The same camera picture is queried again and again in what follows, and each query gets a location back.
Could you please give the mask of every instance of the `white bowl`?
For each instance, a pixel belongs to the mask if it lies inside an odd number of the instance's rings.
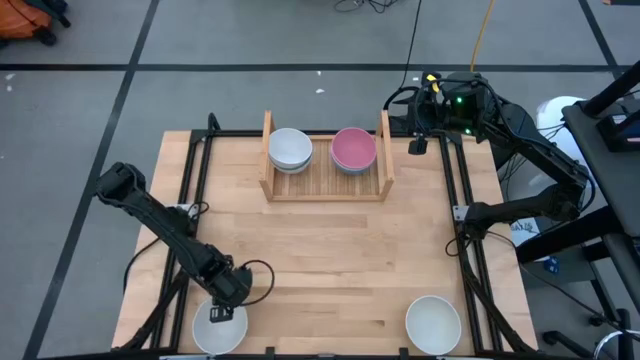
[[[282,128],[269,135],[269,158],[280,169],[295,169],[313,152],[311,139],[300,130]]]
[[[193,339],[196,345],[211,355],[221,355],[233,351],[247,334],[249,320],[243,307],[234,309],[233,319],[212,324],[209,321],[211,299],[200,305],[193,318]]]
[[[282,169],[282,168],[280,168],[279,166],[277,166],[275,164],[273,165],[273,167],[275,167],[276,170],[280,171],[281,173],[293,175],[293,174],[298,174],[298,173],[303,172],[306,168],[309,167],[310,164],[311,164],[311,157],[309,159],[307,159],[307,161],[304,164],[302,164],[299,167],[294,168],[294,169]]]
[[[458,312],[439,296],[423,296],[414,301],[407,310],[405,325],[411,342],[429,355],[450,352],[462,334]]]

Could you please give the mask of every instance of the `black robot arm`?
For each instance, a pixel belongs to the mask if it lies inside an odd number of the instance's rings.
[[[516,134],[512,129],[533,120],[521,106],[498,96],[480,74],[459,72],[442,79],[438,74],[423,73],[422,87],[411,100],[403,101],[408,105],[405,129],[417,137],[410,152],[426,151],[426,146],[419,143],[433,133],[471,135],[477,142],[486,139],[522,155],[557,182],[525,199],[455,207],[456,220],[462,223],[466,235],[482,239],[495,223],[512,223],[527,217],[568,221],[580,216],[582,194],[590,180],[587,169],[537,132],[529,138]]]
[[[174,251],[182,272],[213,297],[212,322],[231,319],[233,308],[249,296],[252,273],[234,268],[233,258],[193,238],[187,211],[167,208],[145,190],[145,179],[133,165],[115,163],[99,179],[96,196],[103,203],[137,218]]]

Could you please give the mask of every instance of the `wooden dish rack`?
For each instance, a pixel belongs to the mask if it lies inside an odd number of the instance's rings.
[[[311,164],[299,174],[277,171],[269,159],[269,135],[276,130],[271,111],[264,114],[259,182],[268,201],[384,201],[394,182],[389,115],[380,114],[375,135],[376,161],[361,175],[340,171],[329,153],[335,135],[310,135]]]

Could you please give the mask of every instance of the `pink bowl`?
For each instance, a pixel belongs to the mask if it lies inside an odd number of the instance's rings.
[[[359,128],[340,130],[331,142],[331,154],[342,166],[352,169],[366,169],[376,159],[376,142],[366,131]]]

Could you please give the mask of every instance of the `wooden tabletop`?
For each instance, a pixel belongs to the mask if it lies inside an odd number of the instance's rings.
[[[164,135],[150,191],[166,205],[178,199],[188,139],[186,131]],[[409,139],[392,139],[396,182],[384,203],[268,203],[258,183],[261,141],[213,140],[204,196],[211,208],[198,230],[200,241],[233,255],[236,264],[262,259],[276,272],[271,295],[247,308],[249,330],[234,353],[263,354],[275,346],[281,354],[396,355],[400,347],[422,354],[406,334],[405,314],[416,298],[438,295],[453,304],[462,321],[462,337],[451,354],[473,354],[458,259],[444,252],[453,225],[438,140],[429,141],[426,155],[412,156],[407,154]],[[502,202],[489,144],[465,138],[464,149],[475,200]],[[454,151],[451,147],[462,202]],[[196,159],[191,201],[199,154]],[[510,236],[507,225],[491,230]],[[137,250],[154,238],[143,228]],[[496,305],[524,341],[537,348],[513,249],[491,237],[484,240],[484,249]],[[114,346],[129,340],[155,306],[166,253],[167,247],[158,244],[133,266]],[[251,298],[256,298],[270,275],[259,265],[252,269]],[[205,300],[204,290],[191,282],[180,352],[201,352],[191,331]],[[167,319],[163,344],[168,344],[172,311]],[[481,311],[483,342],[490,349],[485,320]]]

